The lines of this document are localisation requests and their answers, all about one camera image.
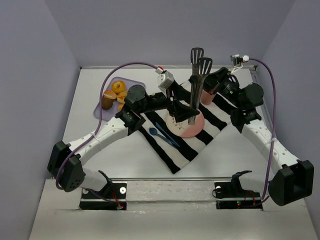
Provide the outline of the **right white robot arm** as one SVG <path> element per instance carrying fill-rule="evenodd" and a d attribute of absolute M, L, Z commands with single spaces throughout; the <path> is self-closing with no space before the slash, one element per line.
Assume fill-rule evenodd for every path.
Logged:
<path fill-rule="evenodd" d="M 251 170 L 235 173 L 231 177 L 233 191 L 253 191 L 262 198 L 270 197 L 279 206 L 312 194 L 313 164 L 290 153 L 256 110 L 264 103 L 264 91 L 260 85 L 253 82 L 241 88 L 239 82 L 232 79 L 231 72 L 222 67 L 205 76 L 203 89 L 210 95 L 221 95 L 235 106 L 230 111 L 232 125 L 267 161 L 265 175 L 255 175 Z"/>

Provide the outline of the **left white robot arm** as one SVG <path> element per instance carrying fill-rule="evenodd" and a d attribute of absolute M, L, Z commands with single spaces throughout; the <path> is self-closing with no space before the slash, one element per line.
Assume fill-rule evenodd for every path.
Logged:
<path fill-rule="evenodd" d="M 159 92 L 148 95 L 142 85 L 129 88 L 122 109 L 107 123 L 100 122 L 95 131 L 70 143 L 59 141 L 52 149 L 47 166 L 54 176 L 56 187 L 66 193 L 77 188 L 103 192 L 111 180 L 101 170 L 93 171 L 84 166 L 94 155 L 112 143 L 130 136 L 144 122 L 144 113 L 167 109 L 176 122 L 183 122 L 199 115 L 199 111 L 182 104 L 175 95 L 166 97 Z"/>

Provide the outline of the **speckled orange bread roll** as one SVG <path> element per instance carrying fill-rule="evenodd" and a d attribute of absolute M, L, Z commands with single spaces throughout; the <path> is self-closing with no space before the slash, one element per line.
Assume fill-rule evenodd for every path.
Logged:
<path fill-rule="evenodd" d="M 122 92 L 117 94 L 117 101 L 121 104 L 125 104 L 125 98 L 128 95 L 127 90 L 123 90 Z"/>

